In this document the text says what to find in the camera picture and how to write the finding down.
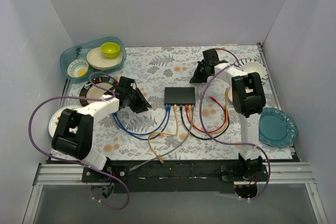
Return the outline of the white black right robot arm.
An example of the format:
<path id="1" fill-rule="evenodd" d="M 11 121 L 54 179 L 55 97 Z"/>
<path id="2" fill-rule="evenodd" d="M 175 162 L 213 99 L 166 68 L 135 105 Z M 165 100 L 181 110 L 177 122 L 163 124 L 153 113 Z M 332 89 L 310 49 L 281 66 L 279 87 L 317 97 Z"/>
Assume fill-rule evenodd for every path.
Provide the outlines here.
<path id="1" fill-rule="evenodd" d="M 263 159 L 260 154 L 259 120 L 266 98 L 259 73 L 247 73 L 234 64 L 220 61 L 215 49 L 203 51 L 204 59 L 198 62 L 190 83 L 206 83 L 208 77 L 224 80 L 232 87 L 233 106 L 238 113 L 241 129 L 241 141 L 229 143 L 211 139 L 224 145 L 239 145 L 238 161 L 227 170 L 229 176 L 251 180 L 262 171 Z"/>

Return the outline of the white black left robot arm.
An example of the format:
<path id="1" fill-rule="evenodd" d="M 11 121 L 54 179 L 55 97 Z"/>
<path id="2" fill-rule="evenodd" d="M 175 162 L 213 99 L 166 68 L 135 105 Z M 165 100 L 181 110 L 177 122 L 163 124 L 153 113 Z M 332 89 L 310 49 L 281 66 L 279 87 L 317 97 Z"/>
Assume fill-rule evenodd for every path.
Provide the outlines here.
<path id="1" fill-rule="evenodd" d="M 51 146 L 93 168 L 95 178 L 106 182 L 111 178 L 112 170 L 107 166 L 108 158 L 92 147 L 94 125 L 125 107 L 142 113 L 152 106 L 133 79 L 121 77 L 109 89 L 105 86 L 98 88 L 104 91 L 101 97 L 78 110 L 62 111 Z"/>

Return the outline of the black network switch box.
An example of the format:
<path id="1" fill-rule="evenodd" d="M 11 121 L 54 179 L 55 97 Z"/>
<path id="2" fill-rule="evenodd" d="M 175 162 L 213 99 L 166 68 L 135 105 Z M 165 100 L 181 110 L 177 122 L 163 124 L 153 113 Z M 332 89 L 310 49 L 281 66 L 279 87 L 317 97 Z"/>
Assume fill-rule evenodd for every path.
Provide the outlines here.
<path id="1" fill-rule="evenodd" d="M 195 105 L 194 87 L 165 87 L 164 89 L 165 105 Z"/>

